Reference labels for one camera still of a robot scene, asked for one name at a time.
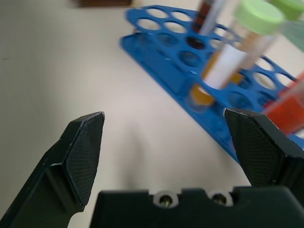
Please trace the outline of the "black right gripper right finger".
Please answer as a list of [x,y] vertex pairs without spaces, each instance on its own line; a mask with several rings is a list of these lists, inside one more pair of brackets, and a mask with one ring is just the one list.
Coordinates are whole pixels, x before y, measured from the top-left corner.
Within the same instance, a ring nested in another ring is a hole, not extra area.
[[267,116],[226,108],[224,117],[238,161],[252,186],[304,189],[304,150]]

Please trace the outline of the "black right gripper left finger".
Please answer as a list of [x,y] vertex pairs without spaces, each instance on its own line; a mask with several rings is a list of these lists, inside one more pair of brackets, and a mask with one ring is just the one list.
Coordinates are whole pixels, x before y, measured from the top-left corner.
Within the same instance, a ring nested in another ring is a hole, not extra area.
[[67,228],[84,211],[97,173],[104,121],[104,112],[96,112],[67,125],[0,220],[0,228]]

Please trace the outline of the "yellow liquid green-capped test tube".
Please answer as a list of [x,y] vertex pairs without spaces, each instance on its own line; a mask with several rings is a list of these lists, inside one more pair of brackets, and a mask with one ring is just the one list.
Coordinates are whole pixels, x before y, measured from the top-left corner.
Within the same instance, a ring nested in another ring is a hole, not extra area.
[[222,41],[200,72],[201,81],[217,90],[238,84],[240,69],[251,69],[285,21],[283,13],[264,0],[240,0]]

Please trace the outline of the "blue test tube rack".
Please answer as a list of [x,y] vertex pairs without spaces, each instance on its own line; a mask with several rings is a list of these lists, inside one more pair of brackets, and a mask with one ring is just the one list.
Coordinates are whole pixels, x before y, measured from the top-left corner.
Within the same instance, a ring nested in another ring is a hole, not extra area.
[[150,6],[126,11],[126,19],[137,32],[121,39],[124,50],[141,65],[175,99],[180,106],[233,158],[236,158],[230,132],[223,116],[226,107],[251,109],[261,112],[266,103],[276,100],[285,85],[278,76],[295,78],[269,58],[270,70],[254,66],[242,70],[244,79],[240,85],[230,83],[222,90],[210,89],[215,103],[202,111],[190,104],[190,90],[195,84],[203,85],[200,74],[214,52],[212,40],[221,36],[212,33],[207,37],[191,30],[191,21],[177,19],[176,12],[191,19],[196,12],[155,5],[156,10],[166,13],[159,18],[149,13]]

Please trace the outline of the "dark red liquid test tube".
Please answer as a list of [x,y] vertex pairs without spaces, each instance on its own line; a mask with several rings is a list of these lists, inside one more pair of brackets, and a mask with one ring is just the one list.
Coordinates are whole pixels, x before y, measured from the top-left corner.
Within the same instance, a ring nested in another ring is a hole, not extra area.
[[226,2],[227,0],[203,0],[194,18],[192,30],[202,36],[211,33]]

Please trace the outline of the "brown wooden block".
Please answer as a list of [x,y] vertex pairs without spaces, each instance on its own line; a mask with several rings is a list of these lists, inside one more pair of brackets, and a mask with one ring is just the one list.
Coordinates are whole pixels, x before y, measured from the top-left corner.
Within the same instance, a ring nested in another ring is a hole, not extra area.
[[130,6],[133,0],[76,0],[80,7],[120,7]]

